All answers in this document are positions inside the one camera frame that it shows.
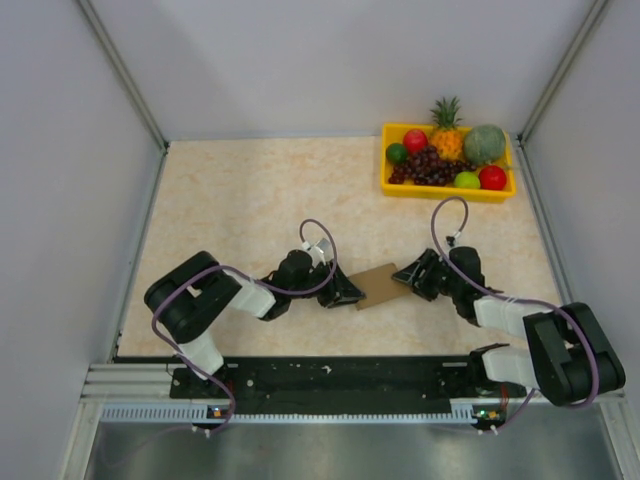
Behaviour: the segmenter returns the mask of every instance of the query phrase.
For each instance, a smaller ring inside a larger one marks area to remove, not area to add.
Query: white wall
[[[0,15],[0,478],[55,478],[158,151],[76,6]]]
[[[170,139],[521,129],[590,0],[94,0]]]
[[[527,150],[579,298],[640,412],[640,2],[612,2]]]

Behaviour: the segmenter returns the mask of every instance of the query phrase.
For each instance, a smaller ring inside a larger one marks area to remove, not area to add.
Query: red grapes
[[[475,169],[475,165],[460,160],[441,160],[436,147],[429,145],[410,155],[402,165],[395,165],[389,183],[401,185],[406,179],[412,179],[415,185],[444,187],[452,183],[458,173],[473,172]]]

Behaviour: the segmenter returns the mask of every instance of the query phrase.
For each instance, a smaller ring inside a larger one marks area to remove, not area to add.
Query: green melon
[[[474,165],[486,165],[502,157],[507,141],[495,125],[480,125],[464,137],[464,155]]]

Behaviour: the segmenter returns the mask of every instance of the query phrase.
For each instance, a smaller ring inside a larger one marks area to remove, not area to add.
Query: tomato
[[[429,145],[429,141],[427,140],[427,136],[422,130],[413,129],[409,130],[404,135],[402,144],[406,147],[410,154],[414,154]]]
[[[496,165],[484,167],[478,175],[480,185],[485,190],[502,190],[507,184],[507,174]]]

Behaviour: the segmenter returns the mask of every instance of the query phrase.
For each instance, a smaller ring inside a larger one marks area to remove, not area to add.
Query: yellow plastic bin
[[[435,128],[434,125],[408,125],[402,123],[386,123],[382,127],[382,149],[380,152],[380,186],[385,195],[393,197],[418,197],[418,198],[435,198],[442,199],[452,195],[458,195],[471,202],[486,203],[502,203],[507,198],[516,194],[516,179],[513,175],[513,159],[511,157],[511,148],[509,146],[509,138],[505,134],[507,140],[507,148],[505,148],[502,158],[494,162],[494,165],[502,167],[507,174],[507,184],[504,189],[496,190],[473,190],[467,188],[455,188],[452,185],[445,187],[428,187],[422,185],[404,184],[393,185],[389,183],[389,177],[393,172],[393,165],[389,163],[385,152],[387,147],[392,143],[402,143],[402,139],[409,130],[422,130],[427,137]],[[466,135],[471,127],[459,127],[459,130]]]

